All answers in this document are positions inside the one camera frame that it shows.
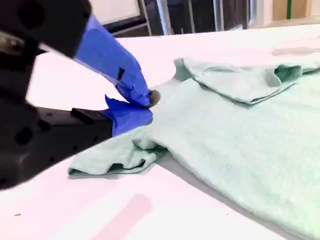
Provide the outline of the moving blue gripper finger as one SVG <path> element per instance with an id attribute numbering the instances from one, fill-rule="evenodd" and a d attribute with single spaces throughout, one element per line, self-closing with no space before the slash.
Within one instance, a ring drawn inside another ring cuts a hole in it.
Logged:
<path id="1" fill-rule="evenodd" d="M 43 44 L 104 76 L 129 103 L 156 105 L 136 58 L 102 26 L 88 0 L 11 0 L 10 62 L 15 70 L 32 64 Z"/>

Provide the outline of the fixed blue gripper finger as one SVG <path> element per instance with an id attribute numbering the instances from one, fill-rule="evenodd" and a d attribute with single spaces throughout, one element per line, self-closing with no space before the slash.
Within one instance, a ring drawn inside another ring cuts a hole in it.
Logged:
<path id="1" fill-rule="evenodd" d="M 31 113 L 34 129 L 25 126 L 17 138 L 26 144 L 15 162 L 15 179 L 32 179 L 44 170 L 74 157 L 69 175 L 102 176 L 129 172 L 146 165 L 121 137 L 153 120 L 148 108 L 106 97 L 107 108 L 58 110 L 37 107 Z"/>

